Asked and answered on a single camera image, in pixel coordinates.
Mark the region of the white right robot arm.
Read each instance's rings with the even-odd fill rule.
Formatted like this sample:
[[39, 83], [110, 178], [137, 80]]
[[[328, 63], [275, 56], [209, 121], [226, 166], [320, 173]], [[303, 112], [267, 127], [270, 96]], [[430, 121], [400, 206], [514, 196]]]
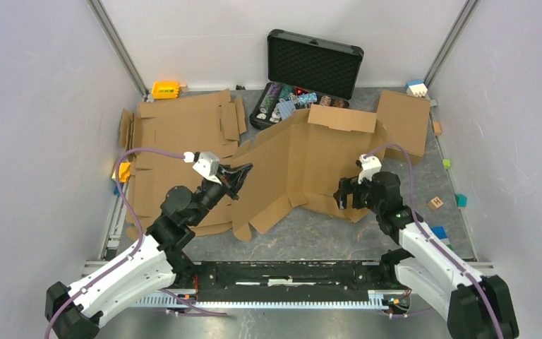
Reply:
[[399, 248], [383, 255], [379, 277], [388, 288], [408, 287], [443, 317], [452, 338], [518, 338], [507, 283], [470, 266], [404, 204], [396, 174], [341, 178], [339, 209], [368, 209]]

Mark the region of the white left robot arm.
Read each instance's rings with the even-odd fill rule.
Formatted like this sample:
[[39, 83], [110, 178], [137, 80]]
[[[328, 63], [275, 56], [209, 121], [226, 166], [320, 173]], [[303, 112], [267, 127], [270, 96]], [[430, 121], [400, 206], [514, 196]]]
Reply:
[[161, 215], [146, 233], [94, 273], [47, 290], [47, 333], [58, 338], [95, 338], [100, 329], [125, 308], [152, 292], [186, 287], [196, 269], [183, 248], [194, 238], [193, 227], [224, 198], [238, 192], [252, 170], [251, 163], [231, 168], [215, 166], [215, 174], [191, 191], [171, 188], [162, 202]]

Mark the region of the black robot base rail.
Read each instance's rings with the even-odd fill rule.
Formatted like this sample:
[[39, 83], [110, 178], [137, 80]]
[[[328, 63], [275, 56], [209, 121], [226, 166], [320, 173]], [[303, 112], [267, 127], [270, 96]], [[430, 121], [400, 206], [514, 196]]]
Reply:
[[179, 273], [173, 289], [199, 302], [362, 302], [368, 291], [404, 292], [382, 261], [201, 261]]

